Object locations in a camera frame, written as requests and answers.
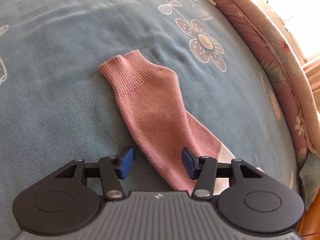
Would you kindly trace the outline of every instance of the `silver rivet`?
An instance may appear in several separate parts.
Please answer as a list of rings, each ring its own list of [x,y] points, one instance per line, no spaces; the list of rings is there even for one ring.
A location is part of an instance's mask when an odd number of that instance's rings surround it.
[[[206,189],[197,189],[195,191],[195,195],[197,197],[209,197],[210,196],[210,192],[209,192],[209,190],[206,190]]]
[[[119,190],[110,190],[108,191],[107,196],[110,198],[120,198],[122,197],[122,192]]]

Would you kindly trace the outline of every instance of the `sock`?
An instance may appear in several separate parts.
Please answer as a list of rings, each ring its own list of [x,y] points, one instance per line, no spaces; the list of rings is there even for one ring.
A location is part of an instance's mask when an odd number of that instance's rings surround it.
[[[134,50],[100,65],[111,84],[128,130],[160,175],[175,189],[192,192],[181,161],[188,147],[196,156],[207,155],[230,163],[232,153],[206,127],[185,110],[178,77],[169,68],[155,65]],[[217,179],[214,194],[228,187]]]

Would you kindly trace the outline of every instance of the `blue bedsheet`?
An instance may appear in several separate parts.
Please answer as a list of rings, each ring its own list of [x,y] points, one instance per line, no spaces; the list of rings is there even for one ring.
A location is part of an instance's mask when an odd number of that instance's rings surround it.
[[[133,49],[177,73],[187,111],[236,157],[298,189],[271,84],[206,0],[0,0],[0,34],[0,239],[19,231],[11,206],[21,190],[75,157],[134,146],[97,71]],[[170,190],[139,151],[123,186]]]

